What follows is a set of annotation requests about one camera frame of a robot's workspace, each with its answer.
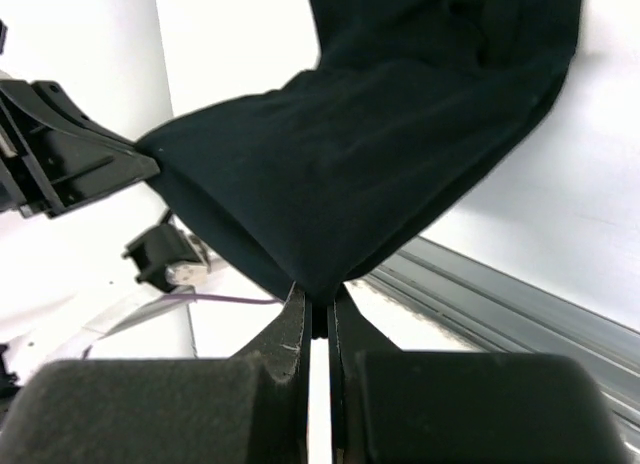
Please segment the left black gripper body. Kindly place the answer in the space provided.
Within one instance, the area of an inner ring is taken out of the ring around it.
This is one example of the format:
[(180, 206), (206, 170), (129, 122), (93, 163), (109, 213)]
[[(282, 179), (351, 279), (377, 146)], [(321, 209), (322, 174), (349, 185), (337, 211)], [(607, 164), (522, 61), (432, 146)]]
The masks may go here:
[(52, 127), (42, 118), (54, 110), (53, 81), (1, 79), (1, 211), (24, 218), (55, 215), (55, 191), (46, 168), (55, 160), (46, 149)]

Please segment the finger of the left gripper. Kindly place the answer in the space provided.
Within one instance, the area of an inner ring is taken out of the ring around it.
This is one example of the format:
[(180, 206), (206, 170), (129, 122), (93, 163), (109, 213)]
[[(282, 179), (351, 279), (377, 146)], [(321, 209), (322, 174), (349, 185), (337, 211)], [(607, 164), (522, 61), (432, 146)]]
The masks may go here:
[(54, 110), (42, 114), (52, 127), (46, 149), (55, 160), (46, 168), (55, 191), (52, 218), (93, 204), (159, 174), (156, 161), (134, 144), (96, 124), (55, 83)]

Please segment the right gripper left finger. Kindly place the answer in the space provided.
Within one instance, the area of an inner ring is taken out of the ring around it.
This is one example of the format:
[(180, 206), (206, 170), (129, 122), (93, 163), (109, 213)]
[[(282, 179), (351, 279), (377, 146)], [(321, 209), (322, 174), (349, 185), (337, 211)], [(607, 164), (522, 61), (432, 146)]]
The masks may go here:
[(59, 361), (20, 391), (5, 463), (303, 463), (311, 307), (299, 288), (227, 359)]

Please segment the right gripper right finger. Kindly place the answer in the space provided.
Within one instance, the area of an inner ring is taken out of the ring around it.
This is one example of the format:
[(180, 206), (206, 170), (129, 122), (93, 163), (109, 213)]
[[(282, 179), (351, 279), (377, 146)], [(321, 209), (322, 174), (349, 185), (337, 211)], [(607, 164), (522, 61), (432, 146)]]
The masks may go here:
[(596, 382), (559, 355), (405, 351), (346, 289), (327, 310), (337, 463), (625, 463)]

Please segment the black t-shirt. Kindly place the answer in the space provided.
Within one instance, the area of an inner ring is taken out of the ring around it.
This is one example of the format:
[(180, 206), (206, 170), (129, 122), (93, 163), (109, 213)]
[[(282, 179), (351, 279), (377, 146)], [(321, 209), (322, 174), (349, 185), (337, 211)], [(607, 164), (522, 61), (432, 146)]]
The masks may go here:
[(582, 0), (310, 0), (321, 56), (177, 118), (151, 187), (270, 294), (318, 302), (413, 239), (546, 116)]

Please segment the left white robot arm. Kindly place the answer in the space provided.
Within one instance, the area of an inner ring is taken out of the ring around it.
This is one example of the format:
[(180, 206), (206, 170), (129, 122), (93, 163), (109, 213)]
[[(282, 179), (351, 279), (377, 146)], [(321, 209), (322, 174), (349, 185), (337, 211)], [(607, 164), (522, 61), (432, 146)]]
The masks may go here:
[[(53, 81), (1, 76), (1, 210), (57, 218), (159, 173), (127, 139), (93, 122)], [(45, 323), (1, 346), (1, 403), (9, 405), (45, 365), (86, 352), (98, 340), (185, 302), (181, 291), (208, 275), (206, 249), (167, 217), (142, 232), (122, 256), (106, 260), (99, 284), (77, 294)], [(146, 308), (153, 306), (154, 312)]]

